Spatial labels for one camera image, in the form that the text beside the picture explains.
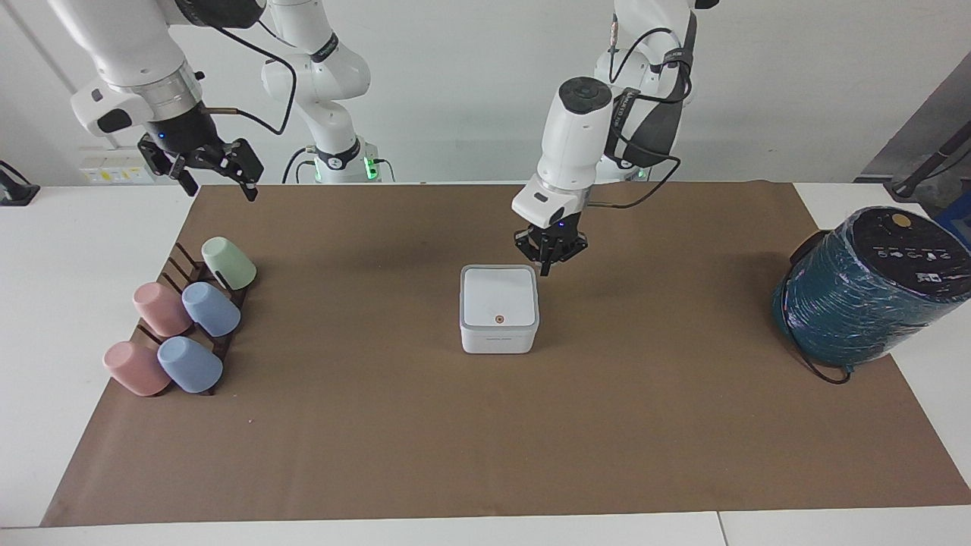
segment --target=cup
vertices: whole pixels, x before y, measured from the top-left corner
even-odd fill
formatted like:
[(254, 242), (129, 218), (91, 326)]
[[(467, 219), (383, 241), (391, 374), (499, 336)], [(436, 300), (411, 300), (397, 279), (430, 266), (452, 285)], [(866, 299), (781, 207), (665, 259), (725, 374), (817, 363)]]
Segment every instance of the cup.
[(202, 259), (227, 290), (248, 287), (256, 278), (256, 266), (225, 237), (213, 237), (202, 245)]
[(182, 297), (169, 287), (145, 283), (135, 290), (132, 302), (149, 327), (162, 337), (179, 335), (192, 326)]
[(155, 351), (130, 341), (112, 345), (103, 361), (116, 381), (139, 396), (158, 394), (172, 382)]
[(240, 310), (209, 283), (193, 283), (183, 290), (183, 305), (188, 315), (213, 337), (228, 334), (240, 323)]
[(222, 376), (222, 360), (187, 337), (167, 339), (158, 348), (158, 362), (183, 391), (208, 391)]

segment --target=spool wrapped in plastic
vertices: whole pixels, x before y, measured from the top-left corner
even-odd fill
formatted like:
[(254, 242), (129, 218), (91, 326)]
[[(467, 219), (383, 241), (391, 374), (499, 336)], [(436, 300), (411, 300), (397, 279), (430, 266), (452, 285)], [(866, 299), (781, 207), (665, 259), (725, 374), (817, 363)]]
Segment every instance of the spool wrapped in plastic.
[(779, 327), (821, 364), (853, 366), (971, 298), (971, 255), (907, 211), (854, 213), (799, 259), (773, 294)]

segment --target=brown table surface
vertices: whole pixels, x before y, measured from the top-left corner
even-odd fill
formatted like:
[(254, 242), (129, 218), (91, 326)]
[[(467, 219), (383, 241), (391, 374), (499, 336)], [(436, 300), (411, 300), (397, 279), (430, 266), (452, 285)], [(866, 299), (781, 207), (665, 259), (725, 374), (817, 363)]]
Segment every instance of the brown table surface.
[(43, 525), (971, 502), (891, 358), (829, 386), (773, 325), (816, 230), (790, 185), (585, 212), (533, 351), (465, 355), (459, 271), (522, 263), (517, 190), (203, 188), (180, 241), (259, 267), (218, 393), (111, 382)]

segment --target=white container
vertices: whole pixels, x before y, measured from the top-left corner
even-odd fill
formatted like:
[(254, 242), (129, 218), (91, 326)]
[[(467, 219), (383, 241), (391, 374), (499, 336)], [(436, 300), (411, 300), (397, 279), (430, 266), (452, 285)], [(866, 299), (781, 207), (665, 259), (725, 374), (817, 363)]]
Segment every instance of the white container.
[(521, 355), (540, 325), (536, 272), (528, 265), (462, 268), (458, 322), (466, 353)]

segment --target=box lid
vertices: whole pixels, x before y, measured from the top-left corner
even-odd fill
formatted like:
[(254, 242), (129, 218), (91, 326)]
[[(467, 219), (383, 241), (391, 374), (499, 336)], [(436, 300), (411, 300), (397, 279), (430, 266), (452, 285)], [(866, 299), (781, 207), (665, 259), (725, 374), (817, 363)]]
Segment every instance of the box lid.
[(536, 272), (528, 265), (467, 265), (460, 307), (470, 327), (532, 327), (539, 321)]

